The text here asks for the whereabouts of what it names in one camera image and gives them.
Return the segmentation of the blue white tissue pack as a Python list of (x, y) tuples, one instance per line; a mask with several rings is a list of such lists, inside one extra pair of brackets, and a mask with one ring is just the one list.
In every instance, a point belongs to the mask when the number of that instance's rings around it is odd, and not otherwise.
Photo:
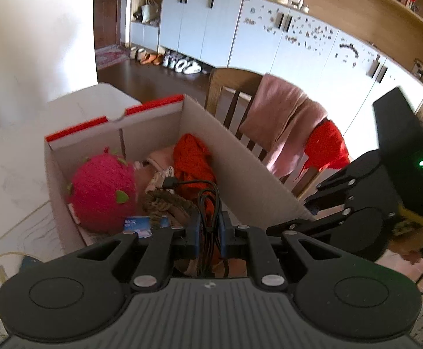
[(123, 234), (137, 234), (140, 239), (146, 239), (153, 235), (159, 229), (168, 228), (170, 219), (161, 217), (159, 222), (154, 222), (148, 216), (136, 216), (125, 218)]

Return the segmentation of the red doormat rug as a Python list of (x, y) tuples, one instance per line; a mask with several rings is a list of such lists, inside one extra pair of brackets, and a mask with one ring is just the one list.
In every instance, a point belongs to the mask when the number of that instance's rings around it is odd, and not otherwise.
[(97, 70), (103, 70), (126, 60), (129, 60), (129, 52), (127, 48), (120, 45), (103, 47), (95, 51)]

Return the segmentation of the brown hair scrunchie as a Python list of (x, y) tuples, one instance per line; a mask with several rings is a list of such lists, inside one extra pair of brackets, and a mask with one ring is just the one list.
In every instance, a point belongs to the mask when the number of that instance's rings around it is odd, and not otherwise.
[(186, 227), (198, 213), (197, 207), (188, 199), (164, 189), (146, 191), (140, 199), (140, 206), (150, 218), (154, 231), (162, 227), (166, 218), (173, 228)]

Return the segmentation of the red cloth on chair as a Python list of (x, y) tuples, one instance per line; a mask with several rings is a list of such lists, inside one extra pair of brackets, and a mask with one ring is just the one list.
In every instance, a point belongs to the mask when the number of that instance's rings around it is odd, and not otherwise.
[(310, 134), (306, 145), (307, 159), (302, 170), (342, 169), (350, 164), (349, 152), (341, 132), (331, 120), (323, 120)]

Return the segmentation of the red knotted cloth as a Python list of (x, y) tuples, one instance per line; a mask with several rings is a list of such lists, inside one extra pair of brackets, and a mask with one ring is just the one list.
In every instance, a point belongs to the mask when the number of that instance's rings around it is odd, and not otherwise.
[(193, 202), (202, 214), (205, 265), (212, 267), (220, 260), (218, 252), (218, 212), (220, 197), (212, 167), (212, 153), (198, 137), (187, 133), (176, 143), (173, 153), (175, 177), (179, 185), (175, 192)]

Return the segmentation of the white tall cabinet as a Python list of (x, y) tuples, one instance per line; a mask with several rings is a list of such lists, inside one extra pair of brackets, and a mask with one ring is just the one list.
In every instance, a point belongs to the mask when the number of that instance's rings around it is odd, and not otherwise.
[(215, 68), (270, 73), (319, 102), (341, 132), (375, 139), (372, 104), (401, 88), (412, 108), (423, 84), (374, 47), (321, 20), (267, 0), (162, 0), (159, 25), (134, 22), (130, 39)]

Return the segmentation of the near wooden chair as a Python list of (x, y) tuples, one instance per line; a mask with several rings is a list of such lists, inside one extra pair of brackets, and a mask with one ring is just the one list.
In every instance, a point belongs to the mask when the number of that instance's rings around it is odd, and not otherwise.
[[(205, 110), (215, 117), (222, 95), (232, 95), (223, 125), (233, 132), (238, 140), (241, 140), (243, 137), (243, 134), (240, 132), (240, 126), (245, 120), (249, 108), (253, 104), (253, 99), (262, 78), (260, 74), (233, 68), (218, 68), (211, 71), (205, 99)], [(245, 110), (241, 115), (237, 128), (233, 130), (231, 124), (241, 99), (245, 100), (245, 102), (243, 102)], [(300, 177), (297, 177), (292, 184), (288, 182), (289, 176), (281, 177), (279, 180), (292, 191), (296, 198), (302, 199), (303, 194), (309, 191), (309, 188), (311, 188), (320, 174), (320, 170), (308, 168), (303, 170)]]

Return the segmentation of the white red cardboard box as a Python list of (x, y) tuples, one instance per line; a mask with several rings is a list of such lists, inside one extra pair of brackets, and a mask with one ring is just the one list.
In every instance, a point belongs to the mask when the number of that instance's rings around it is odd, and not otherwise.
[(211, 163), (225, 207), (235, 223), (266, 229), (293, 219), (311, 219), (292, 192), (268, 172), (235, 135), (187, 95), (131, 107), (117, 121), (99, 117), (58, 131), (44, 140), (51, 207), (62, 250), (68, 254), (86, 243), (67, 207), (77, 169), (109, 151), (123, 155), (122, 165), (137, 170), (142, 187), (173, 164), (173, 146), (184, 134), (199, 138)]

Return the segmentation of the brown entrance door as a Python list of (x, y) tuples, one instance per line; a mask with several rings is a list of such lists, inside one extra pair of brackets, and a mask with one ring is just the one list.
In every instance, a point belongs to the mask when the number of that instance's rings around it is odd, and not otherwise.
[(121, 0), (93, 0), (95, 50), (119, 44)]

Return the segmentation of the shoes on floor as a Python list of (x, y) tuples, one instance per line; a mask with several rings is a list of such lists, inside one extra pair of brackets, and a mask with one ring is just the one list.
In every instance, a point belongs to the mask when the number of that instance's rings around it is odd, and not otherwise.
[(199, 61), (171, 51), (156, 53), (144, 47), (132, 46), (129, 48), (129, 56), (140, 65), (162, 66), (183, 75), (208, 74), (210, 71)]

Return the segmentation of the pink scarf on chair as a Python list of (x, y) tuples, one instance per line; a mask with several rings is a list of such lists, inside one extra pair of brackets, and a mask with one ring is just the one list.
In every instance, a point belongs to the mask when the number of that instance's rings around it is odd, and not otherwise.
[(327, 116), (299, 87), (266, 74), (239, 131), (266, 151), (263, 164), (281, 178), (295, 170), (312, 131)]

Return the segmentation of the pink dragonfruit plush toy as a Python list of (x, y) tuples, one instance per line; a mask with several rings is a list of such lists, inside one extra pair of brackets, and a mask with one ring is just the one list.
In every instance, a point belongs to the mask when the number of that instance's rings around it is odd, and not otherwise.
[(85, 159), (70, 181), (68, 202), (79, 226), (90, 232), (120, 233), (136, 214), (136, 200), (134, 165), (108, 147)]

